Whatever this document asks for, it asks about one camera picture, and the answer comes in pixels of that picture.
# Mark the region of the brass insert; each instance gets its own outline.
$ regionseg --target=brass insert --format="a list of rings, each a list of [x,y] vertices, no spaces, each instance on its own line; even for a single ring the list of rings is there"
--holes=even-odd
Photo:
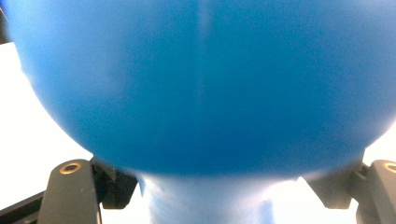
[[[71,162],[62,167],[59,172],[61,172],[61,174],[63,175],[70,175],[79,170],[80,168],[81,164],[79,164],[78,162]]]
[[[385,168],[387,168],[387,170],[389,170],[389,171],[391,171],[391,172],[396,174],[396,163],[387,162],[387,163],[385,163],[384,166],[385,166]]]

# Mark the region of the black bracket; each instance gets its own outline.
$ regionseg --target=black bracket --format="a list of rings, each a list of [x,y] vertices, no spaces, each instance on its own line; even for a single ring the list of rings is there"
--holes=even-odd
[[[6,35],[7,17],[0,1],[0,45],[9,42]]]
[[[374,161],[370,167],[360,161],[306,182],[327,208],[347,209],[352,198],[358,201],[358,224],[396,223],[394,161]]]
[[[44,192],[0,211],[0,223],[102,223],[99,203],[122,209],[136,185],[134,176],[96,159],[67,161],[52,170]]]
[[[360,161],[307,182],[328,208],[347,209],[356,199],[358,224],[396,223],[396,162]],[[101,223],[99,203],[122,209],[136,185],[134,176],[96,159],[68,161],[52,170],[46,191],[0,211],[0,223]]]

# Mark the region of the blue balloon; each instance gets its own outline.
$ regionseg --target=blue balloon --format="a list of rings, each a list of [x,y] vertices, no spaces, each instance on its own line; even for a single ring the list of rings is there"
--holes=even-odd
[[[99,158],[293,176],[396,118],[394,1],[6,1],[36,95]]]

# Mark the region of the inflated blue balloon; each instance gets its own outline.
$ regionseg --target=inflated blue balloon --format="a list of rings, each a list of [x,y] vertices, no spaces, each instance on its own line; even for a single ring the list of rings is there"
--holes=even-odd
[[[38,98],[96,156],[292,176],[396,118],[395,1],[6,1]]]

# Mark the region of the white surface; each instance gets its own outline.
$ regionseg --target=white surface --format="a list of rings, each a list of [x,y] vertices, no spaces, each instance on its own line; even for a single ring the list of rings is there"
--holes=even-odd
[[[58,164],[92,156],[52,121],[35,98],[13,44],[0,45],[0,108],[0,209],[44,190]],[[396,161],[396,125],[366,150],[367,164],[377,159]],[[104,223],[146,222],[138,193],[126,209],[102,211]],[[264,197],[274,199],[278,224],[356,223],[356,203],[347,211],[325,209],[302,179],[281,183]]]

